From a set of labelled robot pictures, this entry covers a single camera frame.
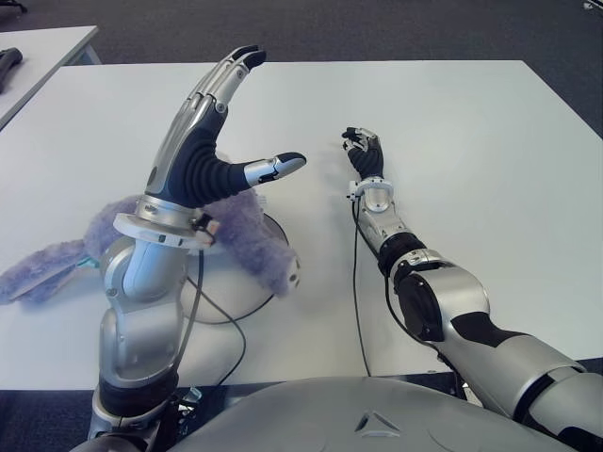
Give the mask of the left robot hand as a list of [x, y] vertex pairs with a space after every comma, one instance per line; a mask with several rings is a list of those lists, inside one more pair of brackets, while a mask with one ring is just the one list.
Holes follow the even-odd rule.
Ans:
[[147, 195], [201, 208], [284, 178], [306, 164], [300, 153], [238, 164], [217, 156], [217, 140], [229, 103], [251, 70], [262, 65], [266, 57], [256, 45], [238, 47], [201, 78], [159, 147], [145, 188]]

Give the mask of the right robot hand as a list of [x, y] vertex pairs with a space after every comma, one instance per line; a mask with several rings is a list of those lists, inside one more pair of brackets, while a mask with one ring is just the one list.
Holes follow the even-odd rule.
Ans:
[[343, 150], [361, 179], [383, 178], [383, 150], [379, 137], [365, 128], [348, 127], [342, 134]]

